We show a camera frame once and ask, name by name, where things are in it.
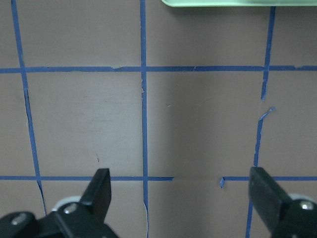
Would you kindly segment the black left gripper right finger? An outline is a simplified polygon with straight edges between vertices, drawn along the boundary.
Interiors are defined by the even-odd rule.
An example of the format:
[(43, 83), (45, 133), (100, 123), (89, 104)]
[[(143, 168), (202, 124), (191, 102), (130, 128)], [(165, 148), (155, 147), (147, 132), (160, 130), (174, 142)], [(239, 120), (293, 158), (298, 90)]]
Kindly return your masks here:
[(262, 167), (250, 168), (249, 199), (270, 233), (273, 233), (293, 202)]

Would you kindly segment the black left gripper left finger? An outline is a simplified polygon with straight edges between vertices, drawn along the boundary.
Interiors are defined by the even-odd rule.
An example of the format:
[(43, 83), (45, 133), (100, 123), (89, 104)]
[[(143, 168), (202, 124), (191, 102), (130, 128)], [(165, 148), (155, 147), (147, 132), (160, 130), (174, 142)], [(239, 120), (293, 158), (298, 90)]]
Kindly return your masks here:
[(110, 172), (108, 168), (96, 170), (79, 203), (84, 205), (99, 222), (105, 221), (110, 206)]

